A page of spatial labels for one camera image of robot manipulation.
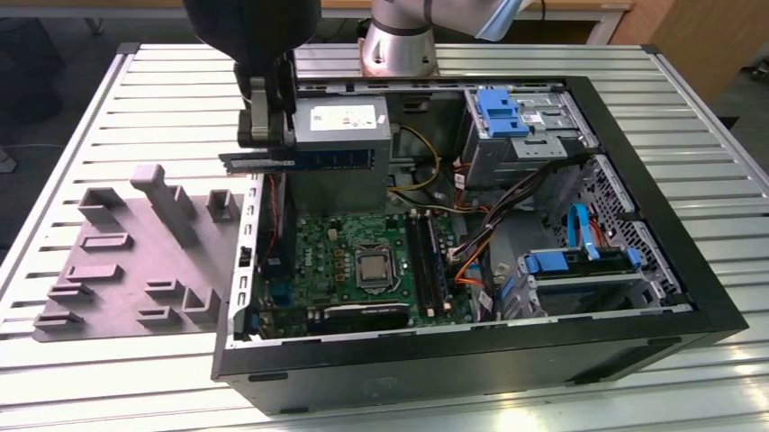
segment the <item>sticker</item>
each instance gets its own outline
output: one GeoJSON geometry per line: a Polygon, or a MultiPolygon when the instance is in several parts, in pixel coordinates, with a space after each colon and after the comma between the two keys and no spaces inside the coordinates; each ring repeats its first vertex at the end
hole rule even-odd
{"type": "Polygon", "coordinates": [[[462,174],[454,175],[454,183],[456,185],[456,189],[464,190],[464,176],[462,174]]]}
{"type": "Polygon", "coordinates": [[[524,123],[544,123],[539,114],[523,114],[522,118],[524,123]]]}
{"type": "Polygon", "coordinates": [[[488,294],[486,294],[486,291],[482,291],[480,295],[478,295],[478,301],[480,302],[486,310],[491,312],[491,306],[494,305],[494,302],[491,301],[491,297],[488,297],[488,294]]]}
{"type": "Polygon", "coordinates": [[[316,106],[309,111],[311,131],[355,131],[375,128],[373,105],[316,106]]]}
{"type": "Polygon", "coordinates": [[[510,266],[504,263],[496,264],[496,270],[494,270],[494,275],[506,275],[510,270],[510,266]]]}
{"type": "Polygon", "coordinates": [[[229,164],[235,168],[244,167],[291,167],[296,165],[292,160],[271,160],[271,159],[232,159],[229,164]]]}

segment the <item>yellow wire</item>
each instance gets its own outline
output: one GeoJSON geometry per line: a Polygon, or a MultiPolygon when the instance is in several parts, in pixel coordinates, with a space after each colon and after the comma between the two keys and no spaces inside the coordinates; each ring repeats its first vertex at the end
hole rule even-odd
{"type": "Polygon", "coordinates": [[[420,189],[424,186],[427,186],[437,178],[437,174],[439,174],[439,170],[440,170],[440,158],[437,156],[437,152],[435,151],[435,147],[432,147],[432,144],[429,143],[429,141],[427,141],[427,138],[424,138],[424,136],[419,132],[416,132],[416,130],[411,126],[401,125],[400,129],[405,129],[407,131],[409,131],[413,134],[413,136],[419,138],[419,140],[425,145],[425,147],[429,149],[429,153],[432,153],[432,158],[435,159],[435,171],[432,172],[432,175],[429,176],[429,178],[419,184],[412,184],[409,186],[397,186],[397,187],[388,188],[388,191],[399,191],[399,192],[415,191],[416,189],[420,189]]]}

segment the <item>aluminum table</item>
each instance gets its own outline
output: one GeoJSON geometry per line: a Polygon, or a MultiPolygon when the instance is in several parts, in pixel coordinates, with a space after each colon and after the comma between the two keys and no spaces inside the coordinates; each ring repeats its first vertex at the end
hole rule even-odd
{"type": "MultiPolygon", "coordinates": [[[[765,430],[769,182],[662,56],[638,47],[437,47],[441,75],[587,76],[750,329],[612,383],[267,418],[209,380],[213,334],[40,344],[32,320],[82,221],[85,188],[161,163],[188,194],[237,189],[231,60],[201,45],[121,47],[0,268],[0,429],[765,430]]],[[[353,45],[296,52],[304,77],[359,74],[353,45]]]]}

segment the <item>blue plastic latch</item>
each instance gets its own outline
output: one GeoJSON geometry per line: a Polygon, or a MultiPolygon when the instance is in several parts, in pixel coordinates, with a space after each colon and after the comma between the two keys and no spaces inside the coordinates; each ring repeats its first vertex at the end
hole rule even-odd
{"type": "Polygon", "coordinates": [[[276,306],[281,308],[291,306],[291,285],[285,282],[269,284],[269,296],[276,306]]]}
{"type": "Polygon", "coordinates": [[[627,259],[630,260],[630,265],[634,269],[638,269],[643,264],[643,259],[640,257],[640,252],[635,247],[628,247],[624,250],[624,255],[627,255],[627,259]]]}
{"type": "Polygon", "coordinates": [[[253,314],[251,315],[251,328],[256,331],[259,330],[259,313],[253,312],[253,314]]]}
{"type": "Polygon", "coordinates": [[[535,275],[536,273],[539,273],[539,263],[536,262],[536,258],[534,255],[524,257],[523,262],[526,263],[526,269],[528,270],[528,275],[535,275]]]}
{"type": "Polygon", "coordinates": [[[482,88],[475,93],[476,108],[488,125],[491,138],[527,137],[528,126],[518,114],[518,103],[511,100],[507,90],[482,88]]]}
{"type": "Polygon", "coordinates": [[[510,291],[512,291],[512,286],[515,286],[515,281],[512,281],[512,278],[510,278],[507,283],[504,283],[504,288],[502,288],[502,299],[507,298],[507,294],[510,294],[510,291]]]}
{"type": "Polygon", "coordinates": [[[538,252],[534,254],[534,258],[543,272],[566,272],[568,270],[563,252],[538,252]]]}

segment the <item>blue cable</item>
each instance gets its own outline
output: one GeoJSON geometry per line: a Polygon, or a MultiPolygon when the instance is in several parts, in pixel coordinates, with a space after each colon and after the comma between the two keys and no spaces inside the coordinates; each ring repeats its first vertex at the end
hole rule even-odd
{"type": "Polygon", "coordinates": [[[584,247],[588,259],[598,259],[598,249],[592,242],[592,232],[590,231],[590,216],[587,214],[587,207],[580,202],[571,204],[568,208],[568,215],[566,217],[566,240],[568,241],[570,248],[584,247]],[[579,237],[576,238],[575,223],[579,223],[579,237]]]}

